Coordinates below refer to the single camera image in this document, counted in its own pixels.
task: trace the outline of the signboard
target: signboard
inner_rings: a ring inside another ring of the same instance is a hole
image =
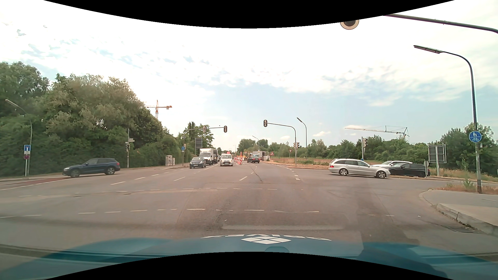
[[[31,145],[24,145],[24,154],[31,154]]]
[[[437,162],[446,163],[446,145],[429,145],[429,162],[436,163],[436,152],[437,152]]]
[[[195,138],[195,148],[202,149],[202,138]]]
[[[469,140],[473,143],[479,143],[482,138],[483,135],[479,131],[472,131],[471,133],[469,133]]]

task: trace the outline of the construction crane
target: construction crane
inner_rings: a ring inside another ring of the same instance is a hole
[[[156,108],[156,119],[159,118],[159,108],[166,108],[166,110],[169,110],[169,108],[172,108],[173,106],[159,106],[159,100],[156,100],[156,106],[145,106],[147,108]]]
[[[375,131],[375,132],[386,132],[386,133],[396,133],[396,134],[401,134],[401,139],[405,139],[406,136],[410,137],[410,135],[407,134],[408,128],[401,128],[404,129],[403,132],[400,131],[388,131],[387,126],[385,126],[385,130],[370,130],[370,129],[355,129],[355,128],[345,128],[349,130],[363,130],[363,131]]]

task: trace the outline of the blue pedestrian and bicycle sign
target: blue pedestrian and bicycle sign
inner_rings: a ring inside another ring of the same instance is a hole
[[[473,143],[478,143],[483,138],[483,135],[479,131],[472,131],[469,134],[469,139]]]
[[[31,153],[31,145],[24,145],[24,154]]]

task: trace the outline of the black sedan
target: black sedan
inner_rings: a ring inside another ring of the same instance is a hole
[[[190,169],[196,168],[196,167],[201,167],[201,168],[206,167],[206,160],[201,156],[197,156],[197,157],[193,158],[190,161]]]
[[[391,175],[405,175],[415,177],[418,176],[420,178],[424,178],[425,176],[430,176],[430,171],[425,173],[425,166],[416,163],[397,163],[393,166],[384,167],[389,170]]]
[[[248,158],[248,162],[257,162],[257,163],[259,163],[259,156],[258,155],[253,155],[252,157]]]
[[[83,164],[64,168],[62,175],[71,176],[72,178],[79,177],[81,174],[104,173],[112,175],[120,170],[120,163],[114,158],[92,158]]]

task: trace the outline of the white box truck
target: white box truck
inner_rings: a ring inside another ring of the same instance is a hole
[[[218,160],[218,155],[215,158],[215,150],[213,148],[199,149],[199,156],[206,160],[206,164],[213,165]]]

